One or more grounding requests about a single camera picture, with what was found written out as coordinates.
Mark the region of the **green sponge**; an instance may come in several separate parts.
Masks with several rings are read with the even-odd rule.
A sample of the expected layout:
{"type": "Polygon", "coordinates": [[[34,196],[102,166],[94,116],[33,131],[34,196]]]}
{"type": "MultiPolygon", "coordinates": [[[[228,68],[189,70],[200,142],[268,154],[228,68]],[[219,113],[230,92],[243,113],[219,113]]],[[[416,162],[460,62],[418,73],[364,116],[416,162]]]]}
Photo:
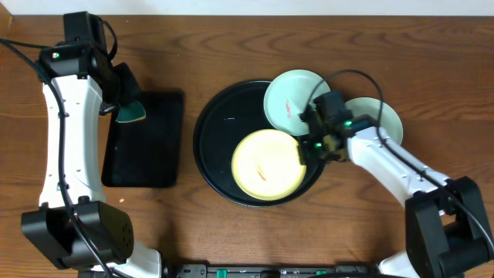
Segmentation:
{"type": "Polygon", "coordinates": [[[119,108],[116,122],[119,124],[128,124],[146,118],[146,110],[141,102],[135,100],[126,106],[119,108]]]}

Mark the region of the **light blue plate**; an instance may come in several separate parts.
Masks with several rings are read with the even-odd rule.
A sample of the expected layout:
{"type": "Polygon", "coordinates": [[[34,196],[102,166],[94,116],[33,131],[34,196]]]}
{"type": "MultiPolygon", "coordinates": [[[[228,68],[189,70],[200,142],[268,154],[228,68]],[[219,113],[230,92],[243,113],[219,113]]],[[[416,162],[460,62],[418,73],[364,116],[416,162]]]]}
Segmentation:
{"type": "Polygon", "coordinates": [[[293,136],[308,134],[308,125],[300,120],[299,115],[319,82],[322,83],[312,95],[310,103],[321,94],[330,92],[329,85],[321,76],[305,69],[294,69],[277,76],[269,84],[263,100],[268,122],[275,129],[293,136]]]}
{"type": "MultiPolygon", "coordinates": [[[[346,102],[347,107],[352,111],[355,117],[361,115],[369,115],[377,120],[381,102],[378,99],[371,97],[358,97],[346,102]]],[[[404,129],[401,118],[388,104],[383,104],[381,113],[381,126],[386,130],[387,135],[401,145],[404,129]]]]}

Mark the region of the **yellow plate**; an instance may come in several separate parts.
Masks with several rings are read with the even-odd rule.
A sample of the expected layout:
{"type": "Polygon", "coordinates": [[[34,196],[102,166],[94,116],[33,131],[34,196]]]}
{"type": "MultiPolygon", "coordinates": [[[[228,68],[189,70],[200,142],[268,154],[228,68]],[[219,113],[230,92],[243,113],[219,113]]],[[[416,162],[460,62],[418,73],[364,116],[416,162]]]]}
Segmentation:
{"type": "Polygon", "coordinates": [[[306,174],[298,147],[297,140],[282,131],[264,129],[249,134],[232,155],[235,183],[244,193],[262,201],[291,195],[306,174]]]}

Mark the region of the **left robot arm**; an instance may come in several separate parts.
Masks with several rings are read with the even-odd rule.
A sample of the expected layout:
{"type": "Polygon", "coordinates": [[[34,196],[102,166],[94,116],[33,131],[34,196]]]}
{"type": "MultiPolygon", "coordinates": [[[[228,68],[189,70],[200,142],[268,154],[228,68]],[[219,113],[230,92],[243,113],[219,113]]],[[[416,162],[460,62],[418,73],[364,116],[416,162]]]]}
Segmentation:
{"type": "Polygon", "coordinates": [[[44,48],[35,63],[48,110],[48,157],[39,207],[22,215],[24,236],[60,270],[105,277],[159,277],[161,255],[134,238],[126,212],[106,202],[97,157],[98,118],[146,117],[138,86],[115,52],[77,36],[44,48]]]}

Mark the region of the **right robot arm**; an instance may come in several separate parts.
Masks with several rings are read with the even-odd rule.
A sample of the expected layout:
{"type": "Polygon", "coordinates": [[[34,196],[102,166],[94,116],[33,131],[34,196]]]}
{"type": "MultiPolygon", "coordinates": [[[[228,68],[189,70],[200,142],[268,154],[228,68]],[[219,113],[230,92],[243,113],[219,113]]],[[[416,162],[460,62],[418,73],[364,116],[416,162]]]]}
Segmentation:
{"type": "Polygon", "coordinates": [[[405,249],[377,267],[385,277],[460,277],[493,260],[493,237],[479,186],[431,169],[386,137],[379,120],[349,110],[306,110],[305,160],[350,161],[404,206],[405,249]]]}

